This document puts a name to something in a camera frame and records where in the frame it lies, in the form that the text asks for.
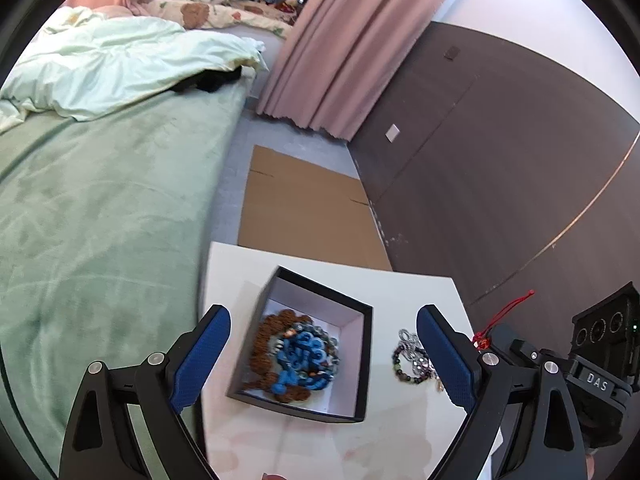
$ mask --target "camera lens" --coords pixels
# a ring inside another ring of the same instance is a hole
[[[611,322],[609,323],[609,330],[611,333],[615,334],[622,327],[622,312],[616,312],[611,317]]]
[[[587,329],[583,328],[578,332],[578,335],[575,337],[575,343],[578,346],[584,345],[584,342],[587,341]]]
[[[599,319],[593,324],[593,326],[591,327],[592,343],[597,343],[598,341],[600,341],[600,339],[602,339],[606,327],[607,324],[605,323],[604,319]]]

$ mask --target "red string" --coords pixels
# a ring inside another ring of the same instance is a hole
[[[484,330],[482,330],[482,332],[476,332],[474,334],[474,338],[471,340],[471,342],[478,343],[478,349],[480,350],[486,350],[487,348],[489,348],[489,345],[491,344],[491,342],[489,341],[488,338],[485,337],[486,333],[489,332],[489,330],[491,330],[491,328],[496,323],[498,323],[498,321],[500,321],[504,316],[506,316],[514,306],[516,306],[519,303],[522,303],[525,300],[528,300],[535,293],[536,293],[535,290],[530,290],[526,296],[516,298],[515,300],[507,303],[504,307],[500,309],[498,314],[496,314],[491,318],[491,321],[489,321],[489,324],[486,326]]]

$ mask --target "green blanket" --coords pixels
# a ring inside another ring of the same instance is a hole
[[[89,123],[47,112],[0,136],[0,346],[54,471],[87,365],[139,364],[196,323],[207,209],[251,81]],[[0,390],[2,423],[50,478]]]

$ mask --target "cardboard sheet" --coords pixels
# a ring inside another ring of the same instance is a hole
[[[392,270],[358,179],[261,146],[254,147],[238,245]]]

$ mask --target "screw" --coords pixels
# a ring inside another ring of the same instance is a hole
[[[558,373],[558,365],[553,361],[547,361],[545,363],[545,370],[547,372],[549,372],[550,374],[557,374]]]
[[[162,364],[162,361],[164,361],[164,354],[162,352],[156,352],[146,358],[146,362],[154,366]]]
[[[498,356],[496,354],[492,354],[491,352],[487,352],[486,354],[482,354],[482,361],[489,366],[495,366],[500,362]]]
[[[100,361],[94,361],[88,368],[90,374],[97,374],[100,370],[102,370],[102,363]]]

